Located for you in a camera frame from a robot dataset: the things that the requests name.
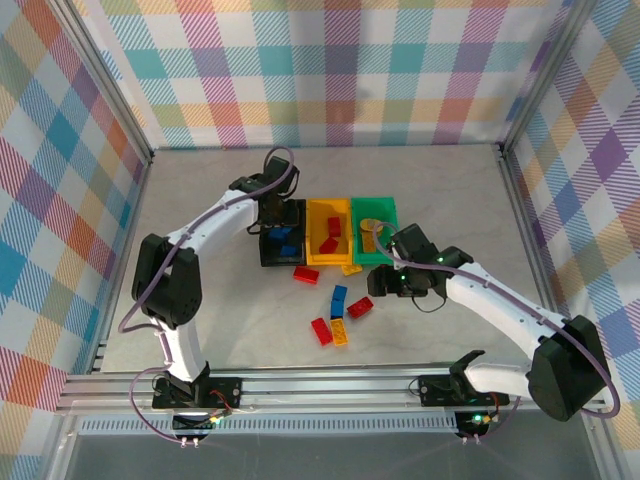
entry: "gray floor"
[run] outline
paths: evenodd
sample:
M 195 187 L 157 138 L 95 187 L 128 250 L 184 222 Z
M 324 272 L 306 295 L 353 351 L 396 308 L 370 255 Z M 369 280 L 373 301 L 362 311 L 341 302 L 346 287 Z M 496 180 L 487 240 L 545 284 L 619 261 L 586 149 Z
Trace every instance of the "gray floor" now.
M 132 305 L 130 289 L 140 241 L 182 227 L 215 203 L 236 178 L 262 168 L 264 150 L 160 152 L 151 169 L 103 371 L 160 365 L 149 332 L 115 331 Z M 539 301 L 514 215 L 490 146 L 324 148 L 296 151 L 296 198 L 393 196 L 401 226 L 418 223 L 439 248 L 456 245 L 502 282 Z M 261 268 L 257 237 L 239 234 L 201 260 L 204 301 L 197 329 L 213 369 L 223 367 L 422 363 L 456 360 L 471 349 L 522 357 L 480 317 L 455 304 L 434 314 L 409 300 L 374 299 L 375 309 L 345 319 L 349 345 L 321 348 L 309 322 L 329 318 L 335 284 L 349 288 L 347 305 L 366 294 L 366 272 L 345 278 L 321 268 L 317 286 L 291 278 L 293 268 Z M 425 309 L 440 298 L 421 299 Z M 139 313 L 134 321 L 145 321 Z

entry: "lego brick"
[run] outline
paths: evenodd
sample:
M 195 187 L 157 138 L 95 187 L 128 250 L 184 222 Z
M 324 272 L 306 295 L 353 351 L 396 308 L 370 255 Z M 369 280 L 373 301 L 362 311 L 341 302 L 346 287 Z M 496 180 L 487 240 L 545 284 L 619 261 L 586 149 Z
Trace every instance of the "lego brick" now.
M 336 285 L 333 289 L 333 297 L 334 300 L 338 300 L 342 303 L 347 298 L 347 287 L 343 287 L 342 285 Z
M 362 251 L 364 253 L 374 253 L 376 251 L 372 232 L 362 232 Z
M 331 333 L 333 334 L 333 344 L 336 347 L 349 343 L 349 337 L 347 337 L 347 331 L 341 318 L 331 320 Z
M 329 223 L 330 237 L 342 236 L 342 229 L 340 228 L 340 217 L 329 217 L 327 222 Z
M 369 310 L 373 308 L 373 302 L 369 299 L 369 297 L 363 297 L 358 300 L 356 303 L 347 308 L 347 312 L 349 312 L 349 316 L 353 319 L 360 318 L 362 315 L 367 313 Z
M 362 271 L 362 265 L 341 265 L 340 268 L 342 268 L 342 274 L 345 277 L 360 273 Z
M 318 283 L 319 275 L 320 272 L 307 267 L 296 267 L 296 269 L 293 271 L 293 278 L 301 282 L 310 283 L 312 285 L 316 285 Z
M 344 300 L 331 300 L 331 318 L 341 318 L 344 316 Z
M 297 253 L 298 247 L 294 247 L 292 245 L 283 245 L 280 249 L 281 257 L 293 257 L 294 255 L 297 255 Z
M 323 318 L 316 318 L 311 322 L 311 326 L 313 327 L 313 331 L 316 333 L 316 337 L 318 337 L 320 345 L 324 347 L 333 341 L 331 330 L 329 330 L 329 327 L 327 327 L 327 323 Z
M 333 237 L 329 237 L 324 241 L 322 245 L 320 245 L 320 248 L 318 251 L 322 255 L 329 255 L 331 253 L 334 253 L 337 248 L 338 248 L 338 241 Z
M 269 240 L 284 243 L 287 241 L 289 233 L 291 233 L 291 227 L 272 228 L 269 230 Z

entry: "wire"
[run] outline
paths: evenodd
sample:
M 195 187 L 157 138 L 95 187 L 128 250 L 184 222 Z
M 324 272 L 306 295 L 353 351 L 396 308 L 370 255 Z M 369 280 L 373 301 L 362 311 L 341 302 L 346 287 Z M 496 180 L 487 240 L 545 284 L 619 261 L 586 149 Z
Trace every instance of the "wire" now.
M 438 390 L 442 390 L 443 392 L 453 392 L 453 388 L 451 387 L 445 388 L 442 385 L 438 385 L 437 383 L 430 382 L 430 383 L 427 383 L 427 385 L 437 388 Z
M 398 228 L 395 225 L 388 222 L 377 222 L 373 226 L 373 231 L 377 232 L 378 228 L 380 227 L 391 228 L 394 232 L 398 231 Z M 618 394 L 618 390 L 616 386 L 613 384 L 613 380 L 611 379 L 611 376 L 607 373 L 604 367 L 600 365 L 600 362 L 598 362 L 598 360 L 593 356 L 593 354 L 589 350 L 587 350 L 578 340 L 573 338 L 573 336 L 569 335 L 567 332 L 565 332 L 562 328 L 557 326 L 555 323 L 551 322 L 548 318 L 546 318 L 542 313 L 538 312 L 535 308 L 530 307 L 529 305 L 524 303 L 522 300 L 520 300 L 516 296 L 500 288 L 498 285 L 495 285 L 494 283 L 486 283 L 484 278 L 479 277 L 478 275 L 475 275 L 471 272 L 467 272 L 465 270 L 460 270 L 458 268 L 447 267 L 445 265 L 439 265 L 439 264 L 408 262 L 406 260 L 396 257 L 391 252 L 388 252 L 380 243 L 380 240 L 378 239 L 377 235 L 373 236 L 373 241 L 375 242 L 376 248 L 378 249 L 378 251 L 380 251 L 387 258 L 393 260 L 395 264 L 404 265 L 405 267 L 419 268 L 422 270 L 438 270 L 442 272 L 453 273 L 454 275 L 460 275 L 462 277 L 473 280 L 474 282 L 478 282 L 480 285 L 483 285 L 486 288 L 489 288 L 494 292 L 496 292 L 498 295 L 500 295 L 502 298 L 504 298 L 509 303 L 514 305 L 516 308 L 519 308 L 520 310 L 531 315 L 533 318 L 538 319 L 538 321 L 541 324 L 550 328 L 555 333 L 560 334 L 589 361 L 591 366 L 596 370 L 596 372 L 598 372 L 600 377 L 602 377 L 602 380 L 604 381 L 605 385 L 611 392 L 611 396 L 613 397 L 613 406 L 611 407 L 611 411 L 595 412 L 593 410 L 588 410 L 586 408 L 583 408 L 581 409 L 582 413 L 586 415 L 590 415 L 592 417 L 596 417 L 596 418 L 613 418 L 618 413 L 620 413 L 620 395 Z
M 442 301 L 442 304 L 439 307 L 434 308 L 433 310 L 423 310 L 422 308 L 420 308 L 418 306 L 418 304 L 416 303 L 416 297 L 414 297 L 413 295 L 411 295 L 411 301 L 413 302 L 413 304 L 416 306 L 416 308 L 418 310 L 420 310 L 422 313 L 433 313 L 433 312 L 437 312 L 438 310 L 440 310 L 442 307 L 444 307 L 445 303 L 447 303 L 447 299 L 445 298 Z
M 227 403 L 227 399 L 225 398 L 224 395 L 222 395 L 218 390 L 211 390 L 209 392 L 209 395 L 214 395 L 214 394 L 217 395 L 220 400 L 222 400 L 222 403 L 224 403 L 224 406 L 227 410 L 233 410 Z
M 291 189 L 287 193 L 278 194 L 278 196 L 282 200 L 286 200 L 286 199 L 290 198 L 294 193 L 296 193 L 296 189 L 298 188 L 298 179 L 299 178 L 300 178 L 300 171 L 297 171 L 295 173 L 295 183 L 293 184 L 293 187 L 291 187 Z
M 418 380 L 419 378 L 420 377 L 416 377 L 413 380 L 411 380 L 411 382 L 409 382 L 409 386 L 407 387 L 407 389 L 409 390 L 409 393 L 411 395 L 415 395 L 416 397 L 420 396 L 420 392 L 414 392 L 413 390 L 411 390 L 411 385 L 413 385 L 416 382 L 416 380 Z
M 154 392 L 158 393 L 158 394 L 159 394 L 159 393 L 162 393 L 162 392 L 158 389 L 158 379 L 159 379 L 159 378 L 164 378 L 164 375 L 162 375 L 162 374 L 158 374 L 158 375 L 154 376 L 154 377 L 151 379 L 151 389 L 152 389 Z
M 271 155 L 273 155 L 273 153 L 278 151 L 278 150 L 286 150 L 287 153 L 289 154 L 289 165 L 287 165 L 287 168 L 284 171 L 284 173 L 276 181 L 274 181 L 273 183 L 270 183 L 269 185 L 267 185 L 267 186 L 265 186 L 263 188 L 260 188 L 260 189 L 254 191 L 254 192 L 251 192 L 251 193 L 248 193 L 246 195 L 241 195 L 239 197 L 233 198 L 228 203 L 226 203 L 224 205 L 218 205 L 217 207 L 209 210 L 208 212 L 205 212 L 201 217 L 197 218 L 193 222 L 193 224 L 187 229 L 187 231 L 180 237 L 180 239 L 176 242 L 176 244 L 173 246 L 173 248 L 169 251 L 169 253 L 167 254 L 166 258 L 164 259 L 164 262 L 162 262 L 162 264 L 158 268 L 158 271 L 156 272 L 156 274 L 153 277 L 153 279 L 151 280 L 151 282 L 149 282 L 149 285 L 147 286 L 145 291 L 142 292 L 142 295 L 140 295 L 140 297 L 138 297 L 136 302 L 129 309 L 127 314 L 124 316 L 124 318 L 120 321 L 120 324 L 118 325 L 118 332 L 120 332 L 120 333 L 134 332 L 136 330 L 141 330 L 143 328 L 152 328 L 152 329 L 154 329 L 154 330 L 156 330 L 156 331 L 161 333 L 161 335 L 159 336 L 160 337 L 160 342 L 162 343 L 162 349 L 163 349 L 163 351 L 165 353 L 165 356 L 166 356 L 166 360 L 165 361 L 166 361 L 166 363 L 168 365 L 163 366 L 163 367 L 147 368 L 147 369 L 143 370 L 142 372 L 138 373 L 135 377 L 133 377 L 133 381 L 131 382 L 131 385 L 129 385 L 129 403 L 131 404 L 131 407 L 135 411 L 135 413 L 138 416 L 138 418 L 140 418 L 140 421 L 142 421 L 142 423 L 144 423 L 152 432 L 154 432 L 158 436 L 164 438 L 165 440 L 168 440 L 168 441 L 173 442 L 173 443 L 179 443 L 183 447 L 186 446 L 186 445 L 197 446 L 198 445 L 197 440 L 187 440 L 186 437 L 183 438 L 182 440 L 178 440 L 177 438 L 172 437 L 171 435 L 168 435 L 168 434 L 164 433 L 163 431 L 159 430 L 158 428 L 154 427 L 151 424 L 151 422 L 149 420 L 147 420 L 144 417 L 144 415 L 142 415 L 142 412 L 140 411 L 140 409 L 136 405 L 136 402 L 135 402 L 135 400 L 133 398 L 133 392 L 134 392 L 135 386 L 136 386 L 136 384 L 138 383 L 138 381 L 140 380 L 140 378 L 142 376 L 149 375 L 151 373 L 164 374 L 165 372 L 167 372 L 169 370 L 169 366 L 173 363 L 173 355 L 171 353 L 171 348 L 169 347 L 168 341 L 167 341 L 167 339 L 166 339 L 166 337 L 164 335 L 164 331 L 162 330 L 162 327 L 160 327 L 159 325 L 154 325 L 153 323 L 142 323 L 142 324 L 134 325 L 134 326 L 131 326 L 131 327 L 127 327 L 127 323 L 129 323 L 129 321 L 133 317 L 134 313 L 136 313 L 136 311 L 138 311 L 138 309 L 147 300 L 147 298 L 149 298 L 149 295 L 151 295 L 151 292 L 153 291 L 153 289 L 156 287 L 156 285 L 158 284 L 158 282 L 162 278 L 162 275 L 164 274 L 164 271 L 171 264 L 171 261 L 173 260 L 173 257 L 176 255 L 176 253 L 178 253 L 178 250 L 180 249 L 180 246 L 184 242 L 187 241 L 187 239 L 191 236 L 191 234 L 193 234 L 193 232 L 200 225 L 202 225 L 203 222 L 207 221 L 208 219 L 210 219 L 211 217 L 213 217 L 217 213 L 221 212 L 222 210 L 227 209 L 231 205 L 234 205 L 234 204 L 236 204 L 238 202 L 242 202 L 242 201 L 247 200 L 249 198 L 254 198 L 254 197 L 257 197 L 259 195 L 262 195 L 263 193 L 266 193 L 266 192 L 274 189 L 275 187 L 280 185 L 282 182 L 284 182 L 284 180 L 287 178 L 287 176 L 291 173 L 291 170 L 293 169 L 294 155 L 293 155 L 293 151 L 289 147 L 284 147 L 284 146 L 273 147 L 271 150 L 269 150 L 267 152 L 267 155 L 265 156 L 264 164 L 266 165 L 266 163 L 267 163 L 268 159 L 271 157 Z
M 218 415 L 220 414 L 220 410 L 216 410 L 215 412 L 211 413 L 211 414 L 207 414 L 205 415 L 207 418 L 205 418 L 204 420 L 201 421 L 196 421 L 196 420 L 190 420 L 184 416 L 180 416 L 179 418 L 175 418 L 174 420 L 182 423 L 185 427 L 188 427 L 189 429 L 196 429 L 196 428 L 200 428 L 200 427 L 204 427 L 206 425 L 209 425 L 214 419 L 217 418 Z
M 265 227 L 260 227 L 258 230 L 253 230 L 253 227 L 258 225 L 260 220 L 256 220 L 251 225 L 249 225 L 246 230 L 249 235 L 260 235 L 263 231 L 267 230 Z
M 498 415 L 500 413 L 500 402 L 498 401 L 498 396 L 495 393 L 489 392 L 489 395 L 491 395 L 491 398 L 493 398 L 493 403 L 495 403 L 495 405 L 496 405 L 495 412 L 493 412 L 490 415 L 490 417 L 493 418 L 493 417 L 495 417 L 496 415 Z
M 489 430 L 487 433 L 485 433 L 482 436 L 483 439 L 490 437 L 491 435 L 495 435 L 496 432 L 498 432 L 499 430 L 504 430 L 504 428 L 509 424 L 509 422 L 511 422 L 511 419 L 515 416 L 516 410 L 518 410 L 518 406 L 520 406 L 520 400 L 522 400 L 522 397 L 516 397 L 516 399 L 513 402 L 513 408 L 509 411 L 507 417 L 504 420 L 502 420 L 496 428 L 494 428 L 493 430 Z

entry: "green tray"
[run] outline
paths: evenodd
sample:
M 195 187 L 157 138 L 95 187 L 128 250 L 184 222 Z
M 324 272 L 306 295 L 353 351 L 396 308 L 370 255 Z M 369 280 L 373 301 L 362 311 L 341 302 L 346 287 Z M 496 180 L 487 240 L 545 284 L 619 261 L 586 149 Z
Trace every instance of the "green tray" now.
M 375 218 L 382 222 L 393 223 L 398 226 L 396 216 L 396 202 L 393 197 L 372 197 L 351 199 L 351 221 L 353 224 L 353 263 L 356 265 L 393 265 L 393 262 L 380 252 L 364 253 L 362 251 L 362 235 L 360 220 Z M 391 230 L 385 228 L 380 236 L 380 242 L 386 245 L 391 237 Z

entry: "plaid backdrop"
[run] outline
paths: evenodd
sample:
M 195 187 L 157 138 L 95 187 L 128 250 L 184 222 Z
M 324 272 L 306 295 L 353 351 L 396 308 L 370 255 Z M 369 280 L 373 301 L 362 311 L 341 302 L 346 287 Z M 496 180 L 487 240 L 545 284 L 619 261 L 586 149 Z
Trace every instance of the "plaid backdrop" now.
M 640 473 L 640 1 L 600 1 L 516 153 L 563 313 L 599 322 Z
M 570 3 L 76 0 L 173 148 L 493 143 Z
M 142 162 L 46 0 L 0 1 L 0 479 L 87 359 Z

